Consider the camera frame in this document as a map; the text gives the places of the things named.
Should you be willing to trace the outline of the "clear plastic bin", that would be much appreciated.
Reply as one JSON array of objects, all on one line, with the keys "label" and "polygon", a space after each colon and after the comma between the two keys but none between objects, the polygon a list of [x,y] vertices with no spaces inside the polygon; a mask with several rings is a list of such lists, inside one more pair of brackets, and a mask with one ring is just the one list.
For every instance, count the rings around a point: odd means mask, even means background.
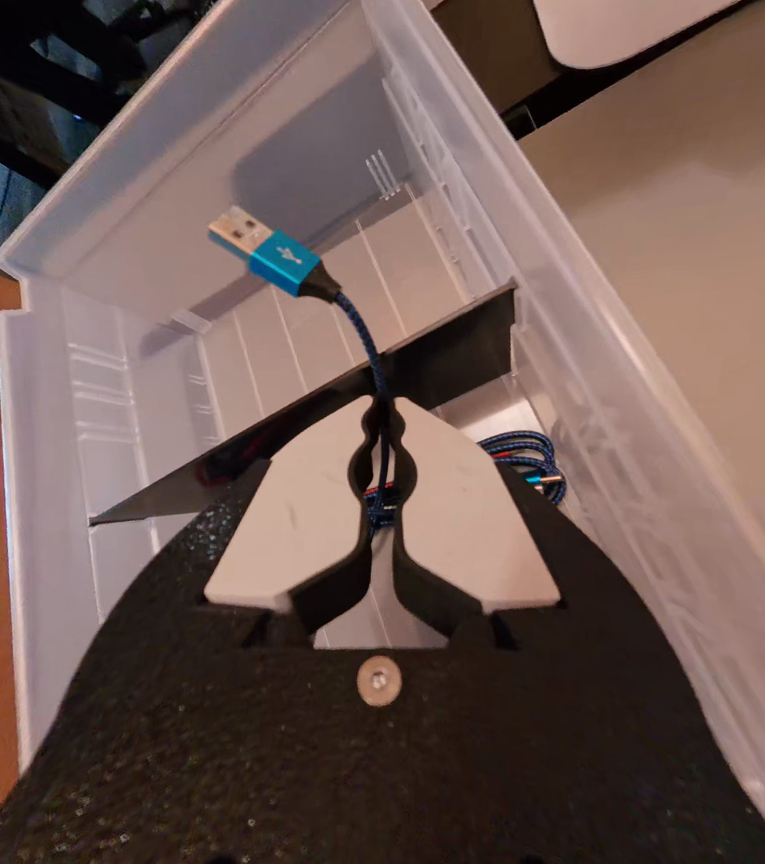
[{"label": "clear plastic bin", "polygon": [[[765,525],[421,2],[219,3],[0,268],[0,862],[765,862]],[[510,279],[510,372],[423,409],[561,600],[448,639],[394,590],[383,353]],[[204,597],[270,459],[89,526],[363,363],[370,584],[319,631]]]}]

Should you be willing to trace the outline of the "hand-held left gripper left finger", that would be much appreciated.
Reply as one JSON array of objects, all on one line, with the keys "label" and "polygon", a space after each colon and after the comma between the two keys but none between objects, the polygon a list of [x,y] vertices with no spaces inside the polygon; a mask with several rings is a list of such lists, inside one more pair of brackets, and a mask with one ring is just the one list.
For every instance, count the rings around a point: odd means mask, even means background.
[{"label": "hand-held left gripper left finger", "polygon": [[214,605],[291,614],[315,633],[364,599],[372,547],[365,489],[375,399],[360,396],[269,461],[204,588]]}]

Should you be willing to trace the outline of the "black bin divider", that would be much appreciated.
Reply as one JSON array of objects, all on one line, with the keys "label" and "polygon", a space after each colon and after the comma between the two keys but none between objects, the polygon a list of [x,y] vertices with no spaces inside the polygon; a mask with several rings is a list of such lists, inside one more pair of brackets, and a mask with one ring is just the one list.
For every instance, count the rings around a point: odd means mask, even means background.
[{"label": "black bin divider", "polygon": [[[511,370],[514,279],[382,355],[394,396],[434,409]],[[367,363],[303,395],[129,498],[91,517],[90,527],[199,513],[230,494],[247,470],[360,396],[374,394]]]}]

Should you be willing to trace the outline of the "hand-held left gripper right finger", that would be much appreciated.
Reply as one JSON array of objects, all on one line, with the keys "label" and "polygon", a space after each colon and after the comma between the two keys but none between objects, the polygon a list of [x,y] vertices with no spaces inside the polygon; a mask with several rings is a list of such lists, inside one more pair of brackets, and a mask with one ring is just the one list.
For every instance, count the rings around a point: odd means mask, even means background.
[{"label": "hand-held left gripper right finger", "polygon": [[561,600],[506,477],[474,441],[406,397],[389,409],[400,508],[392,539],[400,604],[445,638],[497,612]]}]

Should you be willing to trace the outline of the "grey desk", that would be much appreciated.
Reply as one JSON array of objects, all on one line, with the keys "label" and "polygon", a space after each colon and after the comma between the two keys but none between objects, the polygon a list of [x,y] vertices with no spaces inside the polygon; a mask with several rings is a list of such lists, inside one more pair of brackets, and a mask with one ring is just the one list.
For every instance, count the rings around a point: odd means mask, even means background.
[{"label": "grey desk", "polygon": [[765,525],[765,2],[520,146]]}]

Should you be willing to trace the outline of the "white stand base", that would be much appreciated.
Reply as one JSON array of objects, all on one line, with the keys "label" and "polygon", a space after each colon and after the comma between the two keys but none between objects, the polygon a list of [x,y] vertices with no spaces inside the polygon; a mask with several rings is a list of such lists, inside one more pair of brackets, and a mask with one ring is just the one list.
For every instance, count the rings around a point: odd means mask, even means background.
[{"label": "white stand base", "polygon": [[732,5],[734,1],[534,1],[550,55],[578,70],[630,59]]}]

